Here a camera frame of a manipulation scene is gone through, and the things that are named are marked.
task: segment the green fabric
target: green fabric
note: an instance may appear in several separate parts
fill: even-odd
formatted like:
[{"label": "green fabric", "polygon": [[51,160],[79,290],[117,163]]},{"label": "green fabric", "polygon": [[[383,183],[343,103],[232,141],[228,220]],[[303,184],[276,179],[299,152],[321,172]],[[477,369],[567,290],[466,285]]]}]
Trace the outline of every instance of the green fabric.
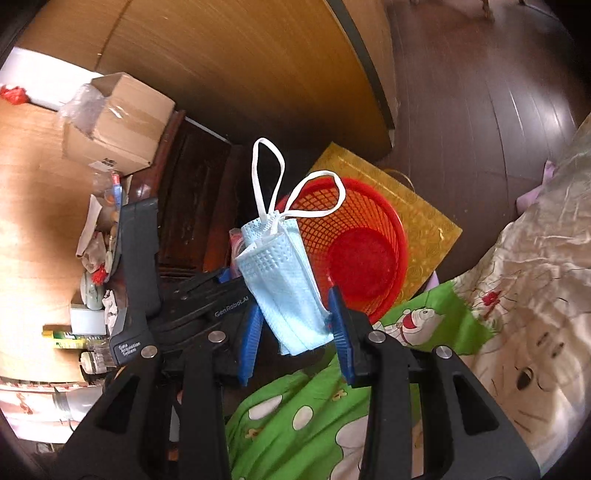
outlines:
[{"label": "green fabric", "polygon": [[[425,308],[435,310],[440,323],[416,348],[429,351],[444,343],[458,354],[470,355],[493,336],[454,293],[451,282],[393,308],[381,323],[394,325],[405,310]],[[417,422],[418,388],[413,387],[413,420]],[[331,474],[344,478],[336,474],[335,466],[344,461],[346,451],[352,455],[348,457],[351,468],[356,468],[362,443],[361,447],[343,447],[336,437],[343,427],[368,414],[369,394],[369,388],[353,389],[346,384],[336,357],[320,371],[299,371],[266,385],[240,405],[226,426],[232,478],[326,480]]]}]

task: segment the red basket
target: red basket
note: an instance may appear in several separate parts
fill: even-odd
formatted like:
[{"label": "red basket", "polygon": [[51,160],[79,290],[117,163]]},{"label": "red basket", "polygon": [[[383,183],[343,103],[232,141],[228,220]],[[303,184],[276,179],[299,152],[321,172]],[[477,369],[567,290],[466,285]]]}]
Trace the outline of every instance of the red basket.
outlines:
[{"label": "red basket", "polygon": [[[400,293],[408,266],[407,240],[392,206],[373,188],[341,179],[343,205],[329,216],[298,218],[301,237],[323,302],[337,285],[347,306],[377,322]],[[291,210],[327,210],[339,198],[334,180],[308,182]],[[283,211],[287,196],[277,209]]]}]

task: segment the basket rim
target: basket rim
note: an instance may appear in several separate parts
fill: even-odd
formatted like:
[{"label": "basket rim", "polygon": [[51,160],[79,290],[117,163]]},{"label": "basket rim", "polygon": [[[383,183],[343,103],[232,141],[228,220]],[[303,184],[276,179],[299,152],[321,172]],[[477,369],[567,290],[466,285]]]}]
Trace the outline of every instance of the basket rim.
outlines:
[{"label": "basket rim", "polygon": [[[402,285],[404,284],[408,270],[408,240],[406,232],[404,231],[404,227],[402,226],[402,222],[400,221],[400,217],[398,216],[398,212],[396,212],[394,207],[390,205],[390,203],[379,192],[360,180],[341,177],[341,181],[345,186],[345,190],[354,190],[356,192],[362,193],[377,203],[386,214],[386,217],[388,217],[388,220],[390,220],[390,223],[394,227],[394,232],[396,234],[396,243],[398,244],[397,270],[394,275],[394,282],[392,282],[392,287],[390,288],[388,295],[384,297],[382,303],[378,305],[378,307],[376,307],[376,309],[369,315],[370,323],[374,324],[388,312],[402,290]],[[298,199],[309,195],[316,190],[334,187],[335,182],[332,178],[319,177],[318,179],[314,179],[306,183],[298,195]],[[288,197],[289,194],[285,195],[281,199],[281,201],[277,204],[276,210],[282,211],[285,208]]]}]

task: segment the red plastic bag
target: red plastic bag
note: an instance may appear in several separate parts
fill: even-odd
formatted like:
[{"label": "red plastic bag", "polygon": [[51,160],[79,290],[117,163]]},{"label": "red plastic bag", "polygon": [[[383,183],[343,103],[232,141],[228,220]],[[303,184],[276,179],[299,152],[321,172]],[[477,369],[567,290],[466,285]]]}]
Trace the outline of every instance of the red plastic bag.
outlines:
[{"label": "red plastic bag", "polygon": [[27,96],[25,89],[22,87],[8,89],[5,85],[2,85],[0,87],[0,97],[8,100],[13,105],[29,102],[29,97]]}]

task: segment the mask strap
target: mask strap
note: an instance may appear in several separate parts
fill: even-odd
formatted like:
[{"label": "mask strap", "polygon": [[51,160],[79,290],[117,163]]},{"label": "mask strap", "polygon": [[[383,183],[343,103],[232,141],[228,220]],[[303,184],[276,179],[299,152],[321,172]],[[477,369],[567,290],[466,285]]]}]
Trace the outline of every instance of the mask strap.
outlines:
[{"label": "mask strap", "polygon": [[[269,211],[268,213],[265,211],[265,202],[262,199],[262,191],[261,191],[261,184],[258,179],[258,153],[259,153],[259,144],[265,145],[269,150],[271,150],[274,155],[277,157],[277,161],[279,162],[279,166],[281,167],[281,173],[279,174],[279,180],[277,180],[277,185],[275,185],[275,190],[273,191],[273,196],[271,197],[271,203],[269,204]],[[267,216],[272,214],[275,211],[275,203],[277,202],[277,194],[279,193],[279,186],[281,185],[281,180],[283,179],[283,173],[285,172],[285,160],[283,159],[283,155],[279,149],[273,145],[273,143],[266,138],[259,138],[252,147],[252,188],[255,192],[255,201],[256,201],[256,208],[259,213],[259,217],[263,222],[267,221]]]},{"label": "mask strap", "polygon": [[[339,200],[336,202],[336,205],[334,207],[332,207],[329,210],[289,210],[291,205],[298,198],[298,195],[302,191],[304,185],[308,181],[314,180],[318,177],[323,177],[325,175],[334,178],[336,187],[339,191]],[[330,170],[319,170],[310,173],[310,175],[308,175],[306,178],[304,178],[304,180],[299,182],[299,184],[295,187],[294,191],[291,192],[291,195],[289,196],[289,198],[287,199],[287,203],[285,204],[285,211],[283,211],[283,213],[278,215],[277,218],[273,220],[273,223],[271,224],[270,234],[274,235],[275,233],[277,233],[279,221],[285,219],[286,217],[321,218],[330,215],[331,213],[334,213],[340,208],[341,205],[343,205],[346,195],[347,194],[345,192],[345,186],[343,185],[343,182],[341,181],[340,177],[335,172]]]}]

